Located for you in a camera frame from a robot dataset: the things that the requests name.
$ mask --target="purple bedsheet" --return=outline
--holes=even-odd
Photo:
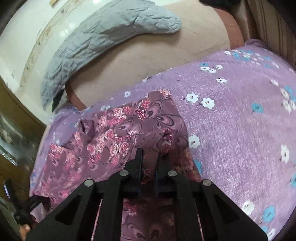
[[[272,240],[296,206],[295,77],[282,58],[249,41],[144,79],[81,112],[68,104],[39,147],[30,193],[40,187],[50,144],[66,142],[80,119],[167,88],[187,126],[201,177],[212,180]]]

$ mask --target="metal pin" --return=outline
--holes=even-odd
[[[204,180],[202,181],[202,184],[203,184],[204,186],[206,186],[206,187],[209,187],[209,186],[212,185],[212,182],[211,182],[210,180],[208,180],[208,179],[204,179]]]
[[[168,171],[168,175],[170,177],[175,177],[177,175],[177,172],[176,171],[173,171],[173,170],[170,170],[170,171]]]
[[[122,176],[122,177],[125,177],[129,174],[129,172],[127,170],[122,170],[119,172],[119,175]]]
[[[87,186],[87,187],[90,187],[94,184],[94,181],[92,179],[87,179],[85,182],[84,182],[84,185]]]

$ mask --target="purple fabric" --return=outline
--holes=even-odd
[[[271,240],[296,206],[296,80],[291,66],[259,41],[168,69],[82,112],[60,114],[51,126],[55,137],[51,133],[40,147],[31,193],[41,184],[48,146],[66,141],[78,119],[162,88],[170,90],[185,121],[201,177],[212,180]]]
[[[189,154],[184,120],[167,90],[153,91],[137,102],[94,113],[79,122],[78,130],[62,146],[52,143],[36,195],[60,204],[84,180],[108,179],[124,169],[142,148],[143,184],[154,177],[159,154],[173,170],[200,181]]]

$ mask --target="beige mattress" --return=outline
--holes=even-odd
[[[168,68],[244,45],[238,24],[223,10],[197,0],[165,7],[181,18],[182,28],[177,33],[136,36],[72,76],[66,92],[79,110]]]

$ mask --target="gray pillow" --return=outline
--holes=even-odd
[[[84,20],[54,54],[42,81],[43,108],[73,73],[115,44],[138,34],[174,33],[180,27],[177,15],[154,2],[112,0]]]

